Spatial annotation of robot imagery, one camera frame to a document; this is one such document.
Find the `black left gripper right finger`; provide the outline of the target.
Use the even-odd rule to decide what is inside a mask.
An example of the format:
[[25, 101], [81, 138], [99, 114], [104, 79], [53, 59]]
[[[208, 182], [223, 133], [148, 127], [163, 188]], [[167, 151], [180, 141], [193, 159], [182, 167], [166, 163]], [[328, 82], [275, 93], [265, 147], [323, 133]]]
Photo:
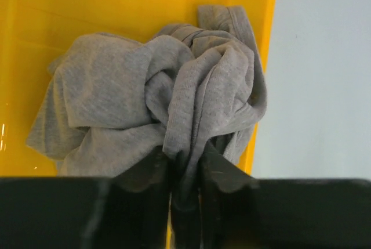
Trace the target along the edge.
[[256, 179], [211, 143], [199, 162], [205, 248], [369, 248], [370, 182]]

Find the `grey tank top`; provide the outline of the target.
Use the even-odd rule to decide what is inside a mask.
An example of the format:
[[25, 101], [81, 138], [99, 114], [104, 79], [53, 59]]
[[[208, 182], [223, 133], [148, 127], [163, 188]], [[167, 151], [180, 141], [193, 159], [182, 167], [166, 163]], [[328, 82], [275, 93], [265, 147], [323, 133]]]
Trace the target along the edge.
[[233, 164], [267, 108], [260, 56], [243, 7], [203, 5], [198, 25], [165, 26], [146, 43], [78, 37], [50, 66], [52, 79], [29, 147], [64, 176], [117, 176], [153, 148], [180, 174], [173, 202], [187, 208], [208, 141]]

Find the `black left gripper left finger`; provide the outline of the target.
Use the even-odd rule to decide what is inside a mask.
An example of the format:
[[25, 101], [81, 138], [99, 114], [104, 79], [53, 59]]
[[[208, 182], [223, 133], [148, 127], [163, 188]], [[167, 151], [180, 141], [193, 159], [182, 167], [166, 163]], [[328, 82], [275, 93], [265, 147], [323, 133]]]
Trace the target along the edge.
[[1, 178], [2, 248], [164, 248], [169, 163], [155, 148], [114, 178]]

